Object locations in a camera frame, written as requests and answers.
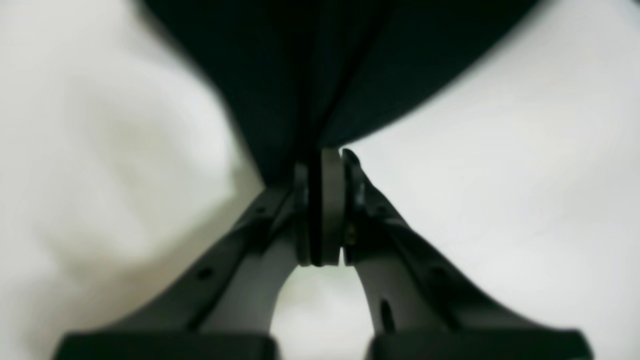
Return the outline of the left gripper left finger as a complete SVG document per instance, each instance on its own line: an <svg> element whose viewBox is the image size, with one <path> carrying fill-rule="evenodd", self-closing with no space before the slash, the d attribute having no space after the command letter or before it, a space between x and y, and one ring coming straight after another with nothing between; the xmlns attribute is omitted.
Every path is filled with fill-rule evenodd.
<svg viewBox="0 0 640 360"><path fill-rule="evenodd" d="M275 303L298 266L308 166L254 199L233 228L141 309L68 333L55 360L279 360Z"/></svg>

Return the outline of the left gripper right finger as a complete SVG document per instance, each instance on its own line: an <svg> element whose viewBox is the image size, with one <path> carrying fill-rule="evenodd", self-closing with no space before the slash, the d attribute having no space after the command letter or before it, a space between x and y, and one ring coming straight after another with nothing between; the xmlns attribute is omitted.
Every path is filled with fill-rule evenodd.
<svg viewBox="0 0 640 360"><path fill-rule="evenodd" d="M592 360L583 333L494 300L414 231L350 150L320 151L320 264L355 268L374 326L368 360Z"/></svg>

